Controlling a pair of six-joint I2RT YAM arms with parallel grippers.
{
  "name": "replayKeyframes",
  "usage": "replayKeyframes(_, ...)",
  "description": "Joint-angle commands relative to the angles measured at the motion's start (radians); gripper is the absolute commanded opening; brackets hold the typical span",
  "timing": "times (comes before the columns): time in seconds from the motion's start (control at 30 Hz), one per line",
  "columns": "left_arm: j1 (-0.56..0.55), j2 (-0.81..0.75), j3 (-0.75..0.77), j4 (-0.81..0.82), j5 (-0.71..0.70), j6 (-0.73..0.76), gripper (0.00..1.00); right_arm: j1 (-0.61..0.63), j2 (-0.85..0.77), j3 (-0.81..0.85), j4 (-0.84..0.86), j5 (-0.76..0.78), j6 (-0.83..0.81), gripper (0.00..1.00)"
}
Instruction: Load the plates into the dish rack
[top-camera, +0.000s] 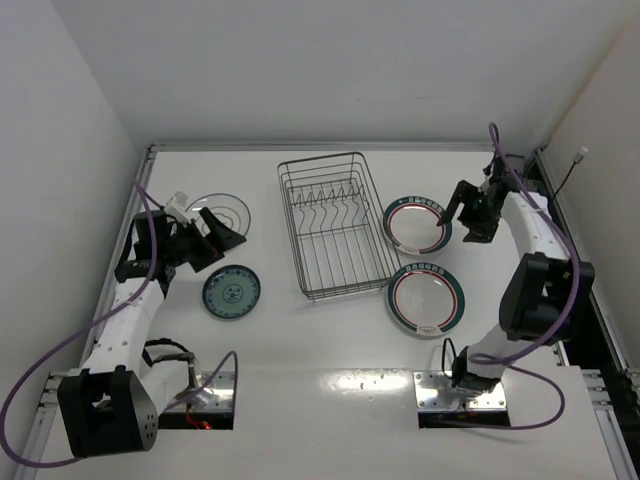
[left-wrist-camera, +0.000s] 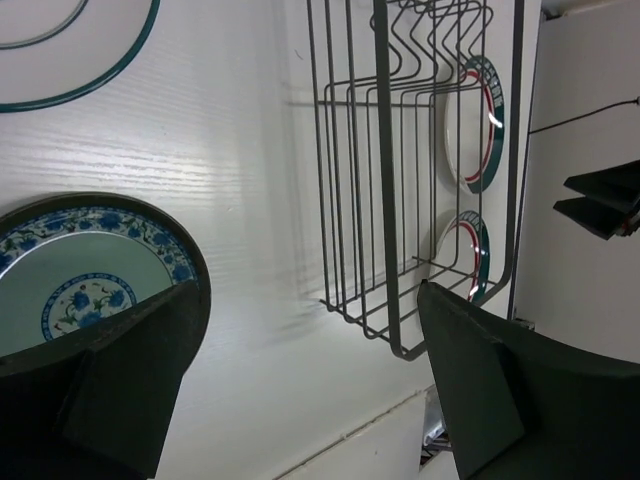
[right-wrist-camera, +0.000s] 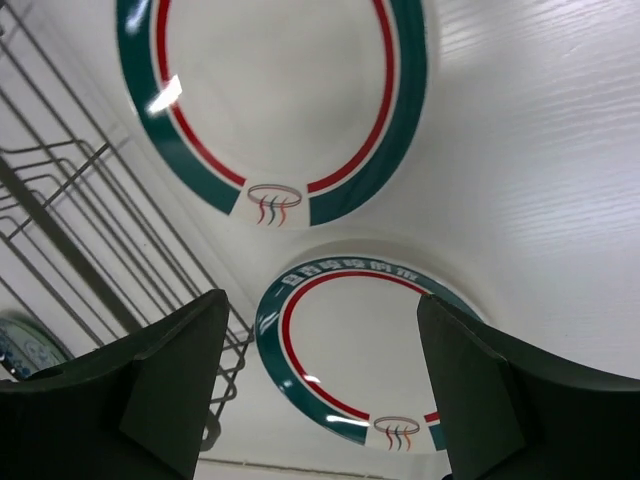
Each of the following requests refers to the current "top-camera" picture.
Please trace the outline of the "clear glass plate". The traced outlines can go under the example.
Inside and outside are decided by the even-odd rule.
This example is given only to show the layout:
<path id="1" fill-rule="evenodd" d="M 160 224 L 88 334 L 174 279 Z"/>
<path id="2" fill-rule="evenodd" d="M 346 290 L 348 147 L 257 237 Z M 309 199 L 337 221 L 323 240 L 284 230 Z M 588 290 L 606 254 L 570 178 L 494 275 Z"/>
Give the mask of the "clear glass plate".
<path id="1" fill-rule="evenodd" d="M 251 212 L 247 204 L 239 197 L 228 193 L 213 193 L 202 196 L 187 207 L 188 217 L 194 219 L 203 235 L 210 232 L 200 215 L 203 208 L 209 211 L 227 228 L 246 236 L 251 226 Z"/>

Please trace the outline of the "blue patterned ceramic plate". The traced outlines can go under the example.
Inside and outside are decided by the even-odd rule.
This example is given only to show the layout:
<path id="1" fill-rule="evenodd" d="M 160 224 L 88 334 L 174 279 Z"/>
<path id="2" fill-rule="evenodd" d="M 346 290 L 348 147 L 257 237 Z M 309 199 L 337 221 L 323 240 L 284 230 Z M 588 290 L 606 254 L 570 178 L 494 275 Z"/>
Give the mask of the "blue patterned ceramic plate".
<path id="1" fill-rule="evenodd" d="M 206 279 L 201 298 L 209 314 L 222 321 L 235 321 L 256 307 L 261 292 L 261 282 L 252 269 L 231 264 Z"/>

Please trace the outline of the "white plate green red rim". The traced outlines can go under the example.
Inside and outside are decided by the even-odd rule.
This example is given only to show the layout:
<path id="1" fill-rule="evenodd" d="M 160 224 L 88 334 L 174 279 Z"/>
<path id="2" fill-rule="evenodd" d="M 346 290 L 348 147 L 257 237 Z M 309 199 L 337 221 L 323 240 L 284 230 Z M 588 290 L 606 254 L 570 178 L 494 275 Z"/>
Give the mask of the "white plate green red rim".
<path id="1" fill-rule="evenodd" d="M 400 252 L 428 255 L 442 250 L 452 238 L 452 226 L 440 225 L 445 209 L 422 196 L 406 196 L 391 202 L 382 216 L 382 231 Z"/>

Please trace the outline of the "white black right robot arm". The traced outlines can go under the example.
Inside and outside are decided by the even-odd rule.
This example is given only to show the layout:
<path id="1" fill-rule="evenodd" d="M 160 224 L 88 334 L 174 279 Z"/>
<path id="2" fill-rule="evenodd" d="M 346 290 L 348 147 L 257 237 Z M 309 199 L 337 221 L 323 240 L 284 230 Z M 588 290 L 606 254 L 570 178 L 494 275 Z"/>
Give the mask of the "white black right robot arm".
<path id="1" fill-rule="evenodd" d="M 467 243 L 490 243 L 506 223 L 520 256 L 499 303 L 498 323 L 452 364 L 453 388 L 490 391 L 505 370 L 541 346 L 570 339 L 586 309 L 595 269 L 582 261 L 548 212 L 545 196 L 522 181 L 499 155 L 484 182 L 460 181 L 439 225 L 458 220 Z"/>

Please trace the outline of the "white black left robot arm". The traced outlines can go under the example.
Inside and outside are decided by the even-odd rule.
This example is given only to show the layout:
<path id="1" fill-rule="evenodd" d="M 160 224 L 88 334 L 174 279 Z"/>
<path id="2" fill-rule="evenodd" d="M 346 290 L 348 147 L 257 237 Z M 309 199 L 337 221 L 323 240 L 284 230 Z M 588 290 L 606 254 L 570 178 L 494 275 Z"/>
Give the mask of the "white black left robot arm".
<path id="1" fill-rule="evenodd" d="M 245 241 L 209 208 L 197 219 L 164 208 L 134 217 L 116 266 L 112 312 L 87 360 L 57 390 L 75 458 L 148 451 L 162 413 L 199 402 L 208 383 L 197 377 L 194 353 L 151 360 L 149 331 L 177 267 L 199 272 Z"/>

